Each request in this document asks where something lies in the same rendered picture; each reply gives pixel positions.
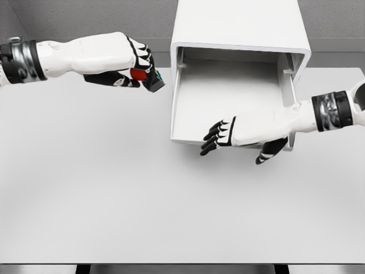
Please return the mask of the white cabinet drawer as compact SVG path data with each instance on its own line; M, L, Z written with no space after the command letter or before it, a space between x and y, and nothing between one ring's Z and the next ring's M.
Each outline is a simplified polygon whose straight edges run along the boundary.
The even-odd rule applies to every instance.
M171 139L203 143L216 122L295 102L290 53L179 47L173 76Z

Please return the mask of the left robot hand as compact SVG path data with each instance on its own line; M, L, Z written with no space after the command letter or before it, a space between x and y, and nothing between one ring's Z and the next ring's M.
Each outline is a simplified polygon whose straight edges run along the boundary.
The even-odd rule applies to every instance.
M89 83L137 88L143 84L132 79L130 69L147 73L156 69L148 45L121 32L83 37L74 42L80 48L72 53L72 71L82 74Z

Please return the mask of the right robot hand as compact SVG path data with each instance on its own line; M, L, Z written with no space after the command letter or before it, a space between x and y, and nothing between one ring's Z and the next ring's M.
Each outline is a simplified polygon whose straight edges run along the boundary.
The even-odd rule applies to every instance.
M245 147L260 144L255 160L260 165L276 156L289 141L289 132L274 115L237 115L215 123L203 138L201 156L221 147Z

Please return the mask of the white tabletop storage cabinet shell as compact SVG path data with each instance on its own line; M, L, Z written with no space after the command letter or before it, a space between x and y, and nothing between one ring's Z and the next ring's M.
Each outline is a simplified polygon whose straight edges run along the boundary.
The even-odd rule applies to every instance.
M178 0L170 54L179 47L295 54L296 84L311 57L298 0Z

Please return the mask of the black load switch red knob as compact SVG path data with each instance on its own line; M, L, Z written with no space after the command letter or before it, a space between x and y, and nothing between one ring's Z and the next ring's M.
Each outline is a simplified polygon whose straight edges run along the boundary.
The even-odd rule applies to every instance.
M150 92L156 92L165 86L160 73L155 68L152 68L149 73L145 70L131 68L130 75L132 79L140 81Z

